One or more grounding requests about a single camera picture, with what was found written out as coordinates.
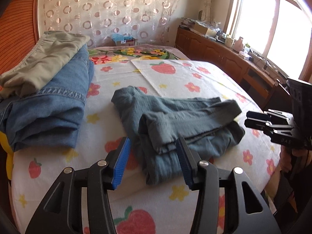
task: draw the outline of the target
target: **cardboard box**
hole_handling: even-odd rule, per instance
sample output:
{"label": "cardboard box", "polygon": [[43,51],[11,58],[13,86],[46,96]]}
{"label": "cardboard box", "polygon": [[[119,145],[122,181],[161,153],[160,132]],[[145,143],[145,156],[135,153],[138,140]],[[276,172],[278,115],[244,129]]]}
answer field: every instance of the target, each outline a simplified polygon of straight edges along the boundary
{"label": "cardboard box", "polygon": [[116,46],[135,46],[136,39],[120,40],[116,42]]}
{"label": "cardboard box", "polygon": [[211,30],[210,28],[207,28],[205,26],[200,25],[199,23],[196,23],[193,27],[193,29],[205,36],[209,36],[209,37],[216,37],[216,31],[215,30]]}

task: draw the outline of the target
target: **cabinet door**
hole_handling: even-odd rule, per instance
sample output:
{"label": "cabinet door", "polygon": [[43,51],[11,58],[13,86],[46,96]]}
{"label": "cabinet door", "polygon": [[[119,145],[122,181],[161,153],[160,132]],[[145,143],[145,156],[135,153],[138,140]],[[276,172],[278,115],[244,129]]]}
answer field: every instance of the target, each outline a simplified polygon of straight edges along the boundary
{"label": "cabinet door", "polygon": [[217,46],[217,43],[209,43],[206,46],[204,61],[211,62],[212,64],[220,67],[220,58],[222,57],[222,50]]}
{"label": "cabinet door", "polygon": [[189,40],[188,57],[194,61],[203,61],[205,47],[205,44],[191,38]]}
{"label": "cabinet door", "polygon": [[227,52],[221,59],[221,69],[235,82],[240,83],[247,70],[247,63],[235,54]]}
{"label": "cabinet door", "polygon": [[186,47],[186,43],[187,43],[187,37],[185,36],[185,34],[183,34],[180,29],[178,29],[177,31],[177,38],[176,38],[176,47],[177,49],[179,49],[182,53],[185,52],[185,47]]}

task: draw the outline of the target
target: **window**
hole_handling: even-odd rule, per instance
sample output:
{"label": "window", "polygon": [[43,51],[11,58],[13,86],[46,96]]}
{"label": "window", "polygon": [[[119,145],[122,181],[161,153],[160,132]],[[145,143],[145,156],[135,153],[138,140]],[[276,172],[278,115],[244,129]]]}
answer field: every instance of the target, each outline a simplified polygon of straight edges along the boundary
{"label": "window", "polygon": [[308,54],[311,23],[286,0],[241,0],[232,36],[243,37],[271,64],[298,78]]}

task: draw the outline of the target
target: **bed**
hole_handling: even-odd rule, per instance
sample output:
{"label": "bed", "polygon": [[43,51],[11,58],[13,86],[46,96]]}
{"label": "bed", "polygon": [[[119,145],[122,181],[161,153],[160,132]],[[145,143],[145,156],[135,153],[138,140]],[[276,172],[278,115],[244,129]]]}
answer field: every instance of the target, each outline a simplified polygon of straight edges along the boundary
{"label": "bed", "polygon": [[[161,97],[235,99],[242,110],[236,121],[246,134],[237,146],[210,161],[227,170],[242,167],[259,191],[263,190],[279,161],[279,146],[257,130],[244,127],[246,112],[260,111],[260,108],[219,68],[207,62],[190,61],[177,49],[162,46],[102,47],[89,53],[96,64],[95,74],[76,148],[28,148],[14,154],[12,206],[21,233],[25,232],[39,202],[65,167],[75,170],[90,167],[104,159],[116,148],[119,139],[126,136],[110,100],[116,89],[129,85]],[[160,63],[162,69],[155,70],[153,65]],[[121,185],[109,193],[118,234],[129,233],[130,227],[142,234],[189,233],[197,196],[198,192],[188,190],[183,177],[147,186],[132,154]],[[140,220],[127,219],[131,212]],[[85,189],[82,191],[82,219],[84,234],[88,234]],[[224,192],[221,190],[218,233],[222,233],[223,226]]]}

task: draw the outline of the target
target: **wooden headboard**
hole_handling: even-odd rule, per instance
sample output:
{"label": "wooden headboard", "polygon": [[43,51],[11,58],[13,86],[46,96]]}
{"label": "wooden headboard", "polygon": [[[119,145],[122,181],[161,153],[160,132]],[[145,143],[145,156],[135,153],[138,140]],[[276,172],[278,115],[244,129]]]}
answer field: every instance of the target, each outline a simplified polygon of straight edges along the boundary
{"label": "wooden headboard", "polygon": [[15,67],[39,39],[38,0],[12,0],[0,17],[0,74]]}

